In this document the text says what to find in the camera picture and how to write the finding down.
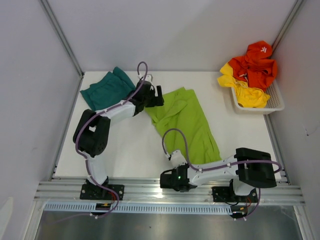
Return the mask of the lime green shorts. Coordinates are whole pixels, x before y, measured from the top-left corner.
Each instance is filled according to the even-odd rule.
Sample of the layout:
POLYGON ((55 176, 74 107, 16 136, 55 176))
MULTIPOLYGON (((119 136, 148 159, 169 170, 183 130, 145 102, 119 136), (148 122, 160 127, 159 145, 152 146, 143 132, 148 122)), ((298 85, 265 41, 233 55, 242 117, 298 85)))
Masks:
POLYGON ((144 110, 160 136, 165 149, 189 155, 192 164, 220 161, 219 147, 193 89, 181 87, 163 95, 164 105, 144 110))

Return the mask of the teal green shorts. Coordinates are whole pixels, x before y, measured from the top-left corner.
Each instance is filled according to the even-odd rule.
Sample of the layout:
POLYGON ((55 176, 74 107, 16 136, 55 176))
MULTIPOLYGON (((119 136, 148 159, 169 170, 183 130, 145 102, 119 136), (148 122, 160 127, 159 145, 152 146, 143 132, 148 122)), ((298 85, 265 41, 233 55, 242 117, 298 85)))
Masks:
POLYGON ((93 83, 80 93, 93 111, 111 107, 126 98, 136 86, 119 67, 108 72, 99 82, 93 83))

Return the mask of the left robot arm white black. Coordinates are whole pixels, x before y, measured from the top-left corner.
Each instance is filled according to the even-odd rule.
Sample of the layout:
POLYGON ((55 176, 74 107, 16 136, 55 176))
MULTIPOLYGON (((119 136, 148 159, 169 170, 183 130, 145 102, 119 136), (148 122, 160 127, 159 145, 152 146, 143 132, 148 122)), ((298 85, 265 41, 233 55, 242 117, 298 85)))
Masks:
POLYGON ((107 147, 110 128, 145 108, 161 107, 164 102, 160 85, 153 86, 150 81, 140 80, 133 93, 120 102, 98 111, 86 109, 82 113, 73 142, 76 152, 85 159, 87 180, 93 184, 90 192, 97 200, 105 199, 109 193, 104 184, 108 174, 100 155, 107 147))

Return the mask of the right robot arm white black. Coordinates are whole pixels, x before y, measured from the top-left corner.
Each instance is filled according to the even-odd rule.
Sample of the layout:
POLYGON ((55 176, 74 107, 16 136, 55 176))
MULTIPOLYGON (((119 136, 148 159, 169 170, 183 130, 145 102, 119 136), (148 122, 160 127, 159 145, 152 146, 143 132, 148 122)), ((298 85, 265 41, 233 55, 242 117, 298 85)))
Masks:
POLYGON ((267 152, 237 148, 235 154, 220 161, 192 164, 179 150, 169 156, 173 168, 160 175, 160 188, 188 192, 208 182, 229 181, 228 196, 234 202, 245 198, 251 190, 277 186, 275 173, 281 165, 267 152))

